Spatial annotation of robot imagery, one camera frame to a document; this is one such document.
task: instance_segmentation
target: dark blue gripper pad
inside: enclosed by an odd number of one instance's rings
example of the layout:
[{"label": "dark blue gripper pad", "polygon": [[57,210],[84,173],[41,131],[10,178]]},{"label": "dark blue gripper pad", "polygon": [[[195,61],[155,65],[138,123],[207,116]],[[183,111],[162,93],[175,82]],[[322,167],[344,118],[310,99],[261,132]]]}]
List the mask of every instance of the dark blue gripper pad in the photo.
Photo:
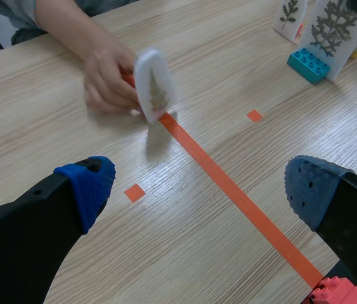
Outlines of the dark blue gripper pad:
[{"label": "dark blue gripper pad", "polygon": [[312,156],[295,156],[285,167],[285,193],[294,212],[315,231],[341,177],[352,170]]},{"label": "dark blue gripper pad", "polygon": [[66,175],[71,181],[83,234],[88,233],[101,206],[109,199],[116,173],[115,165],[108,158],[92,156],[89,159],[101,160],[99,171],[92,172],[74,163],[54,170],[54,173]]}]

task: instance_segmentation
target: orange square marker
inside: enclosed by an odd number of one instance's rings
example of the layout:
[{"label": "orange square marker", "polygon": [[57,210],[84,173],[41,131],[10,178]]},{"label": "orange square marker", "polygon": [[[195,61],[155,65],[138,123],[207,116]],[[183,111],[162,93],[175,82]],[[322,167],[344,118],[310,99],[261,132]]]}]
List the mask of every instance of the orange square marker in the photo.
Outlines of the orange square marker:
[{"label": "orange square marker", "polygon": [[146,192],[144,192],[142,190],[142,188],[140,188],[139,185],[134,184],[133,186],[131,186],[128,190],[125,191],[126,196],[132,201],[132,203],[137,202],[143,195],[146,194]]},{"label": "orange square marker", "polygon": [[263,118],[263,116],[260,115],[259,112],[256,110],[251,111],[247,116],[253,121],[253,122],[258,122],[260,119]]}]

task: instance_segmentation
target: blue gripper pad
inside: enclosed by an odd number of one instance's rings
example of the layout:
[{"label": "blue gripper pad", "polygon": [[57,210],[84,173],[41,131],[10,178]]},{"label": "blue gripper pad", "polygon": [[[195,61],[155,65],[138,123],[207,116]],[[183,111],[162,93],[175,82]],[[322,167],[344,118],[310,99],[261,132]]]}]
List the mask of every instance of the blue gripper pad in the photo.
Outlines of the blue gripper pad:
[{"label": "blue gripper pad", "polygon": [[320,225],[341,177],[352,170],[312,156],[296,156],[285,167],[291,208],[312,231]]},{"label": "blue gripper pad", "polygon": [[71,181],[83,234],[88,233],[100,208],[109,199],[116,174],[115,165],[108,158],[92,156],[89,159],[101,160],[99,171],[92,172],[74,163],[54,170],[54,173],[65,175]]},{"label": "blue gripper pad", "polygon": [[287,63],[307,81],[312,83],[324,79],[330,70],[327,64],[315,57],[314,54],[308,52],[307,49],[301,49],[292,53]]}]

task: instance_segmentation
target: white object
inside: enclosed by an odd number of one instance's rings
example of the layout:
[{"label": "white object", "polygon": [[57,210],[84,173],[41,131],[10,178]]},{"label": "white object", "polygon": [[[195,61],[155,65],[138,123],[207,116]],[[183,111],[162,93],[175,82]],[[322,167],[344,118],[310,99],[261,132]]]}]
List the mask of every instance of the white object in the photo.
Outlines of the white object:
[{"label": "white object", "polygon": [[307,5],[308,0],[282,0],[275,16],[273,29],[289,41],[294,41]]},{"label": "white object", "polygon": [[343,8],[343,0],[317,0],[302,33],[306,48],[330,67],[326,78],[336,79],[357,46],[357,14]]},{"label": "white object", "polygon": [[156,122],[176,99],[168,64],[158,49],[151,47],[138,56],[134,81],[147,121]]}]

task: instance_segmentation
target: red lego block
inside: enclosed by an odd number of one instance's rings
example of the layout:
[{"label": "red lego block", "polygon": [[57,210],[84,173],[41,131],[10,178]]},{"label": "red lego block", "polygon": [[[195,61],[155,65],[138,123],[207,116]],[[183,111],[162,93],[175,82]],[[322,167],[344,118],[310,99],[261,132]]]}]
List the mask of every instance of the red lego block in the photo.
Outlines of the red lego block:
[{"label": "red lego block", "polygon": [[343,300],[341,304],[357,304],[357,287],[350,291],[349,295]]},{"label": "red lego block", "polygon": [[357,304],[357,287],[349,279],[328,277],[319,283],[303,304]]}]

